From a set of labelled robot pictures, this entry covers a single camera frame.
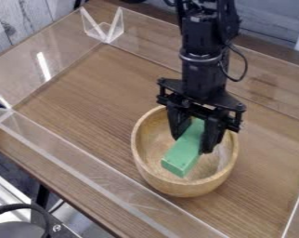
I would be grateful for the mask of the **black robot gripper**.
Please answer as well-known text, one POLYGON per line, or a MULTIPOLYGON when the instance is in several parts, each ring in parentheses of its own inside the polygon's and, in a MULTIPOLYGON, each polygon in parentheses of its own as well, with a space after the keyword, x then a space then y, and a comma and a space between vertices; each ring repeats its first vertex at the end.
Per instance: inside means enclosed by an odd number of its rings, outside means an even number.
POLYGON ((167 107, 171 135, 179 139, 191 118, 204 120, 200 153, 211 153, 226 130, 239 132, 246 105, 228 93, 230 58, 183 59, 183 78, 160 78, 158 102, 167 107))

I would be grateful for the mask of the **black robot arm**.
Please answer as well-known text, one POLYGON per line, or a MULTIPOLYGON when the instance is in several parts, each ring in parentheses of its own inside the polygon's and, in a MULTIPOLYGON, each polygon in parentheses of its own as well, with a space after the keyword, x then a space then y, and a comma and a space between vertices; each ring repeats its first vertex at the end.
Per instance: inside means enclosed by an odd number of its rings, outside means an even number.
POLYGON ((158 80, 158 102, 167 107, 171 135, 178 139, 192 124, 203 120, 198 136, 200 153, 211 153, 224 133, 240 130, 247 107, 227 91, 227 82, 242 77, 228 74, 230 54, 238 52, 232 40, 240 18, 235 0, 175 0, 183 44, 179 79, 158 80))

